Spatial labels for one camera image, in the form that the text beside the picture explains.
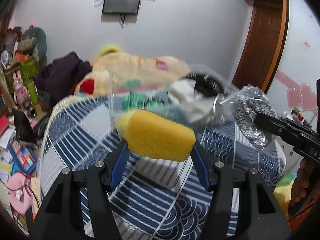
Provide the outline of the person's right hand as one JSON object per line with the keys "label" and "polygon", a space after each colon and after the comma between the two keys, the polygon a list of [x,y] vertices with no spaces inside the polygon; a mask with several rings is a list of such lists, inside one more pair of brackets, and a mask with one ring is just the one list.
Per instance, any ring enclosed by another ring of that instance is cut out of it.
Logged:
{"label": "person's right hand", "polygon": [[297,171],[297,176],[291,188],[290,205],[300,201],[306,196],[306,189],[309,186],[309,179],[313,172],[313,162],[304,158],[300,162],[300,168]]}

